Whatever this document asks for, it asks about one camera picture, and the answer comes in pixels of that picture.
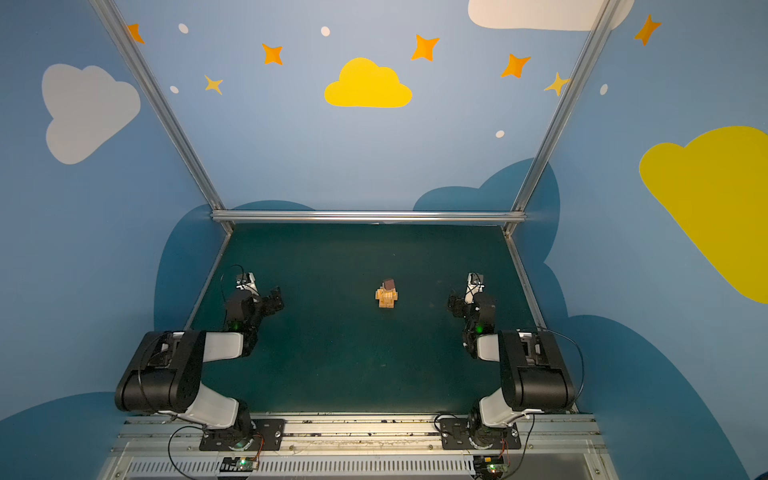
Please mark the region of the wide wood block front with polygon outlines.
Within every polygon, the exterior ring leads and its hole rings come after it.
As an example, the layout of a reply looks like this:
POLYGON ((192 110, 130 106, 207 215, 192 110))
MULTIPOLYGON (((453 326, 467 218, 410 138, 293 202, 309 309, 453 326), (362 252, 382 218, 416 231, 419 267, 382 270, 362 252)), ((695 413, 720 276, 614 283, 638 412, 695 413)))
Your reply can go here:
POLYGON ((383 293, 383 290, 380 291, 379 301, 385 301, 385 302, 395 301, 396 302, 397 300, 398 300, 397 291, 395 294, 392 294, 392 295, 387 295, 383 293))

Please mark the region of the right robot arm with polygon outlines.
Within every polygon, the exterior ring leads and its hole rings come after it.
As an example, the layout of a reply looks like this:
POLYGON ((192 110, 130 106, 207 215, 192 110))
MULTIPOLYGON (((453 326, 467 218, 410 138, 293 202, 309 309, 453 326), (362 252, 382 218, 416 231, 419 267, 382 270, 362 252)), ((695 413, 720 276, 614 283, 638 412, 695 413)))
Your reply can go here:
POLYGON ((498 365, 500 386, 472 407, 465 427, 477 449, 501 446, 520 418, 566 411, 579 390, 548 329, 497 330, 495 299, 484 293, 452 293, 451 314, 464 321, 462 345, 469 355, 498 365))

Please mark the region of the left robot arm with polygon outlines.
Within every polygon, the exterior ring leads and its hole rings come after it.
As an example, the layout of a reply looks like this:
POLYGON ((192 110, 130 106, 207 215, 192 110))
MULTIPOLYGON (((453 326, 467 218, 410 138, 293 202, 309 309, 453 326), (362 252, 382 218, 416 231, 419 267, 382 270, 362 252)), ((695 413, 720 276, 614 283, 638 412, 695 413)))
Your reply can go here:
POLYGON ((142 338, 116 391, 118 410, 165 414, 202 428, 203 451, 267 449, 243 400, 224 396, 202 381, 206 363, 251 355, 265 317, 284 308, 279 288, 262 296, 240 287, 226 302, 221 331, 152 331, 142 338))

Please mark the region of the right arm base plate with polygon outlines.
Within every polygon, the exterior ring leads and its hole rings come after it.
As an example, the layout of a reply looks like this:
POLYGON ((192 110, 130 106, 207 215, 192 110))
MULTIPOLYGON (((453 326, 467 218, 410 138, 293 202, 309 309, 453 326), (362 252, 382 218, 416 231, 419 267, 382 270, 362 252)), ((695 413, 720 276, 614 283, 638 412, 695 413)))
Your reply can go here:
POLYGON ((481 426, 470 431, 466 418, 440 417, 435 422, 444 450, 519 450, 522 441, 517 425, 506 429, 481 426))

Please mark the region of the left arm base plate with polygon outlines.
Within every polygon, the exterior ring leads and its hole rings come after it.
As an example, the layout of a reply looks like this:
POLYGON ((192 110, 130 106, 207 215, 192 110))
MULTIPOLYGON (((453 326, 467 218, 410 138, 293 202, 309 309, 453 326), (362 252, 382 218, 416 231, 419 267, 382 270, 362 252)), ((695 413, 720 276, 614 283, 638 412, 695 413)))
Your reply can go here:
POLYGON ((203 452, 253 452, 280 449, 285 421, 283 419, 251 419, 250 424, 237 421, 226 429, 204 430, 199 444, 203 452))

